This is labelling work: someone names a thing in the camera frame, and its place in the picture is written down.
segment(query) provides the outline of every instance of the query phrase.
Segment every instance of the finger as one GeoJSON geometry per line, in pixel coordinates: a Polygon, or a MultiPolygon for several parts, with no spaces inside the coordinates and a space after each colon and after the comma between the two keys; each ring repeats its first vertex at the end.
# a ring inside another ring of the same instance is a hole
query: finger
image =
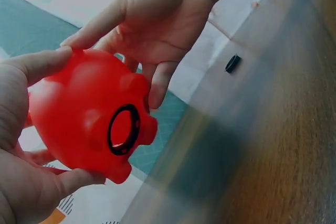
{"type": "Polygon", "coordinates": [[[155,64],[143,64],[142,65],[142,74],[146,77],[149,83],[152,83],[155,70],[156,70],[155,64]]]}
{"type": "Polygon", "coordinates": [[[77,33],[64,40],[62,46],[77,49],[92,47],[100,38],[125,20],[127,0],[114,0],[77,33]]]}
{"type": "Polygon", "coordinates": [[[124,64],[135,73],[138,69],[139,63],[131,57],[124,57],[124,64]]]}
{"type": "Polygon", "coordinates": [[[39,166],[39,168],[46,171],[46,172],[53,173],[55,175],[60,175],[62,173],[68,172],[68,170],[57,169],[57,168],[54,168],[54,167],[47,167],[47,166],[39,166]]]}
{"type": "Polygon", "coordinates": [[[37,165],[45,165],[55,160],[55,157],[49,150],[25,152],[25,155],[37,165]]]}
{"type": "Polygon", "coordinates": [[[58,175],[60,193],[63,197],[74,193],[79,188],[89,185],[104,184],[106,179],[100,174],[83,169],[74,169],[58,175]]]}
{"type": "Polygon", "coordinates": [[[149,106],[151,109],[157,109],[161,106],[170,79],[178,64],[178,62],[162,62],[156,67],[149,93],[149,106]]]}
{"type": "Polygon", "coordinates": [[[33,85],[42,78],[60,71],[72,55],[70,47],[56,51],[46,50],[34,54],[21,55],[6,59],[3,63],[21,70],[27,78],[27,85],[33,85]]]}

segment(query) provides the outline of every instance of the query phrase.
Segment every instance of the fingernail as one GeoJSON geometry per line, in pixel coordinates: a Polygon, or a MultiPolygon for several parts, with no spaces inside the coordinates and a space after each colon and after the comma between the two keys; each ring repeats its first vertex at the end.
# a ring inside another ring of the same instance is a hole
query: fingernail
{"type": "Polygon", "coordinates": [[[65,40],[63,40],[61,42],[61,44],[59,44],[61,47],[62,46],[65,46],[65,45],[68,45],[69,43],[73,42],[74,39],[77,37],[77,33],[71,35],[70,37],[66,38],[65,40]]]}
{"type": "Polygon", "coordinates": [[[59,56],[72,55],[72,48],[69,46],[64,46],[56,49],[59,56]]]}

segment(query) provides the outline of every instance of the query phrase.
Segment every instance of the piggy bank leg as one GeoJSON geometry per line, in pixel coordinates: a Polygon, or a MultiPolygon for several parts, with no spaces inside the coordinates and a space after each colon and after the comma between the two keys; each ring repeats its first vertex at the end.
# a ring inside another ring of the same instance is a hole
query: piggy bank leg
{"type": "Polygon", "coordinates": [[[122,184],[129,177],[132,171],[132,166],[129,162],[125,162],[120,165],[113,166],[113,163],[109,163],[104,166],[104,175],[106,178],[116,184],[122,184]]]}

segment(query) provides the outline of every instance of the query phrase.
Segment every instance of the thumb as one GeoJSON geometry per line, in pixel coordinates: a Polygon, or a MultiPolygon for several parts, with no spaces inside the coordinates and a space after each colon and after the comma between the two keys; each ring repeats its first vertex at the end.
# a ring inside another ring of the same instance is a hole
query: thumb
{"type": "Polygon", "coordinates": [[[79,188],[89,185],[104,184],[106,178],[100,174],[88,172],[83,169],[74,169],[57,175],[62,197],[74,193],[79,188]]]}
{"type": "Polygon", "coordinates": [[[61,46],[70,46],[74,49],[92,47],[99,39],[125,20],[126,9],[127,0],[114,0],[78,32],[65,39],[61,46]]]}

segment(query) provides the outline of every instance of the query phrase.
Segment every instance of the white cloth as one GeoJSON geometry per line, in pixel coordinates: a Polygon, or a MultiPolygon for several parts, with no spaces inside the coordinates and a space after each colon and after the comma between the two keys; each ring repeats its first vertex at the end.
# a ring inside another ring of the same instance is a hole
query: white cloth
{"type": "MultiPolygon", "coordinates": [[[[112,0],[27,0],[33,5],[82,27],[112,0]]],[[[225,52],[228,37],[236,30],[253,10],[252,2],[260,0],[221,0],[209,17],[208,23],[196,45],[187,54],[176,70],[169,90],[186,103],[200,80],[215,59],[225,52]]]]}

